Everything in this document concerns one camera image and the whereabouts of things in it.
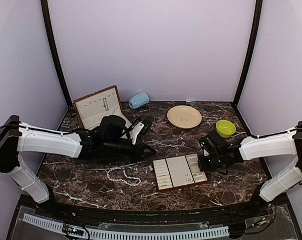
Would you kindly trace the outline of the red earring tray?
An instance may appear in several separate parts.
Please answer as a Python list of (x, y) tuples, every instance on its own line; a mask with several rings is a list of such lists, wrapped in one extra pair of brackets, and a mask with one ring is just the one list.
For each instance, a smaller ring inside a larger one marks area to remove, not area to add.
[(198, 155), (189, 154), (153, 161), (156, 183), (160, 192), (188, 188), (208, 182), (198, 166)]

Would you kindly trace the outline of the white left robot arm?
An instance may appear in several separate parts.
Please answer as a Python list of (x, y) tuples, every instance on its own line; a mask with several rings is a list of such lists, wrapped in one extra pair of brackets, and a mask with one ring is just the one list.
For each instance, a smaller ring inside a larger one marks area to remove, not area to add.
[(130, 126), (117, 115), (102, 118), (93, 129), (57, 131), (35, 127), (12, 115), (0, 126), (0, 173), (7, 174), (50, 218), (61, 214), (50, 187), (24, 161), (23, 153), (43, 153), (80, 160), (95, 160), (104, 154), (125, 156), (139, 162), (157, 151), (140, 140), (150, 128), (147, 120), (136, 119)]

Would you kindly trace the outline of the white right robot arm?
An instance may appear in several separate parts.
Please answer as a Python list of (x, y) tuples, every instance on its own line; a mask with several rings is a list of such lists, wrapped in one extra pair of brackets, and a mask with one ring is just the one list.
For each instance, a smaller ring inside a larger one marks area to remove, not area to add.
[(297, 184), (302, 184), (302, 121), (296, 126), (273, 134), (248, 136), (228, 142), (217, 131), (199, 141), (203, 154), (198, 157), (201, 171), (214, 171), (222, 166), (256, 158), (292, 155), (293, 161), (275, 177), (259, 185), (246, 205), (246, 213), (258, 216), (268, 202)]

